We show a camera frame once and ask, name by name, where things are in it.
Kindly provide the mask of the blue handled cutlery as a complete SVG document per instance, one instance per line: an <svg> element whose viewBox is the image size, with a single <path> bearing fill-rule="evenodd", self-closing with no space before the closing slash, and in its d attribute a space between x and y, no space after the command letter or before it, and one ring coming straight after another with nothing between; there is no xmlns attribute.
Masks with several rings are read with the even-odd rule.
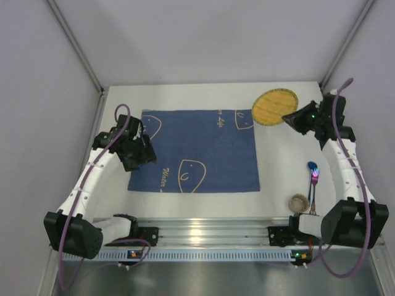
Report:
<svg viewBox="0 0 395 296"><path fill-rule="evenodd" d="M307 167L308 167L308 169L310 170L309 191L308 191L308 196L307 196L308 201L310 202L310 199L311 199L311 191L312 191L312 175L313 175L314 170L315 170L316 168L318 168L318 166L317 166L317 164L316 164L315 162L309 161L309 162L307 163Z"/></svg>

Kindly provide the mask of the yellow woven round coaster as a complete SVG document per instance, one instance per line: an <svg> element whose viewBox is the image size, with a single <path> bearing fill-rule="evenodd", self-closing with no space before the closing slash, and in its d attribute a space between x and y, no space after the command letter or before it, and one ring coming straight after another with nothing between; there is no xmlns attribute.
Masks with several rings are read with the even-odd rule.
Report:
<svg viewBox="0 0 395 296"><path fill-rule="evenodd" d="M263 126L284 123L283 116L297 110L299 99L290 89L271 89L260 95L252 105L252 119Z"/></svg>

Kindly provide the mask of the iridescent purple fork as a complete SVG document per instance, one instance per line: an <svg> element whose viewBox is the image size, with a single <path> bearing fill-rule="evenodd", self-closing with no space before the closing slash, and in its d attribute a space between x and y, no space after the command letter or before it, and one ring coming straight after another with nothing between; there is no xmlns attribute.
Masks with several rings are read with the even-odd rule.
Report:
<svg viewBox="0 0 395 296"><path fill-rule="evenodd" d="M310 214L311 215L316 215L316 204L315 204L315 196L316 196L316 186L318 184L318 178L320 175L320 169L315 168L314 171L312 172L312 200L310 204Z"/></svg>

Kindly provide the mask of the blue placemat cloth gold pattern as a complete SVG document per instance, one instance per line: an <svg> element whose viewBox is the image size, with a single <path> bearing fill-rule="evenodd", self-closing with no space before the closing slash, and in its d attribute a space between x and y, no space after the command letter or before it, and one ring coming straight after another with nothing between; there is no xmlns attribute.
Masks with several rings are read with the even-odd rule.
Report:
<svg viewBox="0 0 395 296"><path fill-rule="evenodd" d="M141 121L157 161L131 173L129 191L260 191L251 110L143 110Z"/></svg>

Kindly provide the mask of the small beige round cup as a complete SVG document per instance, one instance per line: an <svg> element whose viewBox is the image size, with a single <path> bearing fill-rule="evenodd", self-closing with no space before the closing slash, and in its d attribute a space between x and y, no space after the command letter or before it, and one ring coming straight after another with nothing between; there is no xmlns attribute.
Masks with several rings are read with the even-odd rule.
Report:
<svg viewBox="0 0 395 296"><path fill-rule="evenodd" d="M304 213L309 207L308 198L303 194L294 194L288 202L288 207L293 213Z"/></svg>

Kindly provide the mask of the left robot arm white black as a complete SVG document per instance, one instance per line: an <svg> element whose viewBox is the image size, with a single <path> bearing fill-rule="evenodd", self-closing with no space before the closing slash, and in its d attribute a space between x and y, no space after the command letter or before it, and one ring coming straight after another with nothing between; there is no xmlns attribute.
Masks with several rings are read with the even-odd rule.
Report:
<svg viewBox="0 0 395 296"><path fill-rule="evenodd" d="M114 214L95 223L99 193L118 166L126 172L157 160L151 140L139 118L119 115L117 124L99 133L88 162L75 187L56 212L47 212L44 228L51 247L67 254L93 259L101 247L122 239L136 239L137 218Z"/></svg>

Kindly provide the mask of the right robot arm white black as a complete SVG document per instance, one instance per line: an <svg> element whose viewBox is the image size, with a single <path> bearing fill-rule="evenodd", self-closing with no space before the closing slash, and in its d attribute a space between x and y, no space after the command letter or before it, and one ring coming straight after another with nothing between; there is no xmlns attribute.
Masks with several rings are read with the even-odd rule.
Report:
<svg viewBox="0 0 395 296"><path fill-rule="evenodd" d="M345 105L343 96L327 93L320 103L311 101L283 116L285 123L298 133L314 132L335 188L335 201L329 210L318 215L299 214L289 223L326 244L371 249L388 220L389 210L376 202L364 182L355 134L343 124Z"/></svg>

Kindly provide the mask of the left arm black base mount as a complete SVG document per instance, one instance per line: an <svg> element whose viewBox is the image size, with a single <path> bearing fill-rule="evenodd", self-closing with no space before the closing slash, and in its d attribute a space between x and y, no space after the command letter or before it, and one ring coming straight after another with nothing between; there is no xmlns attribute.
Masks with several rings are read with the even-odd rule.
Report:
<svg viewBox="0 0 395 296"><path fill-rule="evenodd" d="M136 237L148 241L152 247L155 247L159 239L159 228L140 226Z"/></svg>

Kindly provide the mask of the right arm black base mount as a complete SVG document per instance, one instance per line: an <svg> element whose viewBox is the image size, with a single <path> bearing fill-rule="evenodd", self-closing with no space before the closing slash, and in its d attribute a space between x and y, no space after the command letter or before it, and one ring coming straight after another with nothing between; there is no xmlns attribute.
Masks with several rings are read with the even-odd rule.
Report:
<svg viewBox="0 0 395 296"><path fill-rule="evenodd" d="M318 246L319 243L316 237L292 230L288 226L268 227L268 239L272 247L308 246L310 243Z"/></svg>

